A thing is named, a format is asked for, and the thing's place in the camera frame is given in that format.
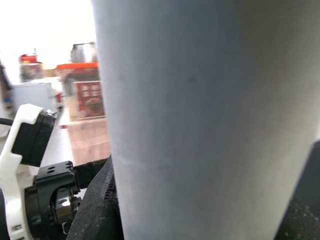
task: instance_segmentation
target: white wall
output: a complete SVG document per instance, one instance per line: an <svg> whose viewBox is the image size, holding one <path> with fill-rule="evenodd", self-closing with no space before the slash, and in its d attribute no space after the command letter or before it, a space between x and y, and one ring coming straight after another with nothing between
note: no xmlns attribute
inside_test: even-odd
<svg viewBox="0 0 320 240"><path fill-rule="evenodd" d="M19 83L19 56L36 48L46 68L67 63L72 45L96 40L90 0L0 1L0 60Z"/></svg>

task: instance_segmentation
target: orange lid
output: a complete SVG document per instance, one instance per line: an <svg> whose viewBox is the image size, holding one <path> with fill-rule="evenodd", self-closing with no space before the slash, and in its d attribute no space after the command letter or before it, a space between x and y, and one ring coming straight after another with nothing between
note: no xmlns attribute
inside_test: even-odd
<svg viewBox="0 0 320 240"><path fill-rule="evenodd" d="M75 62L75 63L65 63L57 65L55 69L94 69L97 68L99 64L97 62Z"/></svg>

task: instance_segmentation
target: metal pot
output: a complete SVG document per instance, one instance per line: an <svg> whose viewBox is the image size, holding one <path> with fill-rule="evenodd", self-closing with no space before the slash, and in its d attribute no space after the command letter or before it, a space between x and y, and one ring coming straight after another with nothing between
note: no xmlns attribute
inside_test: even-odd
<svg viewBox="0 0 320 240"><path fill-rule="evenodd" d="M97 62L97 49L95 42L74 44L70 53L72 63Z"/></svg>

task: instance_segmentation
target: plastic container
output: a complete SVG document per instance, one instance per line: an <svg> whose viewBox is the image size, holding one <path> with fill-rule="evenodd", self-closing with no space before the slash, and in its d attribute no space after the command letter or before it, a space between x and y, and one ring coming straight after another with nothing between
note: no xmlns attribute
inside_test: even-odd
<svg viewBox="0 0 320 240"><path fill-rule="evenodd" d="M71 121L105 116L98 64L67 63L56 67Z"/></svg>

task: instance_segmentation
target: gray cylinder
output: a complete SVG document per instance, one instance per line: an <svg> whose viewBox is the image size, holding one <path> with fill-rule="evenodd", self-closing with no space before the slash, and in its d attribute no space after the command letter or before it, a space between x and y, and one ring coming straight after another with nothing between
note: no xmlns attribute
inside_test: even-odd
<svg viewBox="0 0 320 240"><path fill-rule="evenodd" d="M93 8L125 239L272 239L318 125L320 3Z"/></svg>

